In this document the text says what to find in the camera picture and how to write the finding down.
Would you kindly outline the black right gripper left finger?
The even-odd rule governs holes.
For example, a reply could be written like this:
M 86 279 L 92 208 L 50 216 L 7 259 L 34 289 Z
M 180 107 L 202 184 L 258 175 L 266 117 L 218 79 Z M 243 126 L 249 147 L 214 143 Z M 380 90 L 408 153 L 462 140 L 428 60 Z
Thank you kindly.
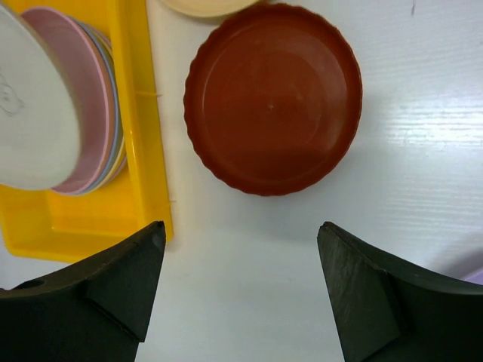
M 1 291 L 3 361 L 133 361 L 165 253 L 156 221 L 61 270 Z

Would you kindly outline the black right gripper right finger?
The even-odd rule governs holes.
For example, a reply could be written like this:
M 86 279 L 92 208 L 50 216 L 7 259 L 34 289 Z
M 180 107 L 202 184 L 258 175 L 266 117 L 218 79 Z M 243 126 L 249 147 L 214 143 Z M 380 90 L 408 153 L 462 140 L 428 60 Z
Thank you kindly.
M 480 361 L 482 287 L 378 249 L 332 222 L 318 251 L 346 361 Z

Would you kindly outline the purple plate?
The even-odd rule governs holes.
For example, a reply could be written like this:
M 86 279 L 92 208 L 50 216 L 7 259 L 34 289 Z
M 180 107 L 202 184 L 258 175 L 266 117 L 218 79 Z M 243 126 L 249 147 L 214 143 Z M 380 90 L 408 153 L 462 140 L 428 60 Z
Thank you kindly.
M 115 102 L 115 148 L 116 148 L 116 158 L 113 162 L 113 165 L 110 171 L 105 175 L 105 177 L 99 182 L 99 184 L 95 187 L 98 189 L 102 186 L 105 186 L 107 183 L 113 181 L 123 170 L 124 166 L 127 163 L 127 156 L 125 151 L 125 136 L 124 131 L 122 128 L 122 119 L 121 119 L 121 111 L 118 101 L 118 88 L 117 83 L 115 80 L 115 67 L 114 67 L 114 60 L 112 56 L 112 48 L 110 40 L 99 30 L 91 27 L 91 31 L 95 34 L 97 39 L 102 44 L 105 52 L 108 53 L 108 61 L 109 61 L 109 71 L 110 71 L 110 78 L 112 81 L 112 89 L 114 91 L 114 102 Z

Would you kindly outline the cream white plate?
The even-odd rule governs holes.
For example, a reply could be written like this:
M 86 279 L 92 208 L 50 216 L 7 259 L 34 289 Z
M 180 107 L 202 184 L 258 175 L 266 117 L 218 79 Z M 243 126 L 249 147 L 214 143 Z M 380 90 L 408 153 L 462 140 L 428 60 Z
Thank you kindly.
M 31 26 L 1 6 L 1 183 L 43 190 L 76 169 L 82 129 L 63 69 Z

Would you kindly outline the dark red plate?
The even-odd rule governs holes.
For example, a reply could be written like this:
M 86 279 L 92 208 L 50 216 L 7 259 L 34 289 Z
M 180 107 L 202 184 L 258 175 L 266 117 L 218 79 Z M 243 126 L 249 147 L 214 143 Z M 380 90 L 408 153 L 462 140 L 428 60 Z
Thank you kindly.
M 183 96 L 187 133 L 216 178 L 287 195 L 327 176 L 354 140 L 363 88 L 340 31 L 306 8 L 261 4 L 199 47 Z

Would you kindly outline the pink plate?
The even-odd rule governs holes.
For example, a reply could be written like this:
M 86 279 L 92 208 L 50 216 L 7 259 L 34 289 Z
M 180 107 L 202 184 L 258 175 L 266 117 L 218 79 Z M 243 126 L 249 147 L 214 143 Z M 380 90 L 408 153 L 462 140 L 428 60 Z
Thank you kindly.
M 70 16 L 38 6 L 25 10 L 21 17 L 60 61 L 80 114 L 82 153 L 78 165 L 52 190 L 65 195 L 85 192 L 102 173 L 114 137 L 114 94 L 108 69 L 91 37 Z

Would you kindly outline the blue plate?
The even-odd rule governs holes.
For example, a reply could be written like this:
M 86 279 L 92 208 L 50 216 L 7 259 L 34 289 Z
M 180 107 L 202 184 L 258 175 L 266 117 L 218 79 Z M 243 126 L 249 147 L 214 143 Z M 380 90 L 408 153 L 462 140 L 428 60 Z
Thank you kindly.
M 105 164 L 105 167 L 102 173 L 89 185 L 88 188 L 79 192 L 79 195 L 87 194 L 92 192 L 99 187 L 105 185 L 109 180 L 113 178 L 113 174 L 115 173 L 116 168 L 118 167 L 118 163 L 122 161 L 122 143 L 124 142 L 123 130 L 122 130 L 122 122 L 121 122 L 121 112 L 119 108 L 119 101 L 118 101 L 118 91 L 117 91 L 117 84 L 115 80 L 115 67 L 114 61 L 112 57 L 112 48 L 110 40 L 97 29 L 92 26 L 89 26 L 86 23 L 78 22 L 81 28 L 89 35 L 91 40 L 97 46 L 98 51 L 100 52 L 104 63 L 106 64 L 106 68 L 109 73 L 109 80 L 111 82 L 111 88 L 113 90 L 114 96 L 114 120 L 111 122 L 114 129 L 113 140 L 110 147 L 109 158 Z

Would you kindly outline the beige plate top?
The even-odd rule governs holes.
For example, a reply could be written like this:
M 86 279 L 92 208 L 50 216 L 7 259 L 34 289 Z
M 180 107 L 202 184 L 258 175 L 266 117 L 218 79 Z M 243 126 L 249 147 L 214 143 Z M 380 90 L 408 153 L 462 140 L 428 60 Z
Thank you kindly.
M 190 17 L 211 18 L 234 14 L 258 0 L 162 0 L 173 11 Z

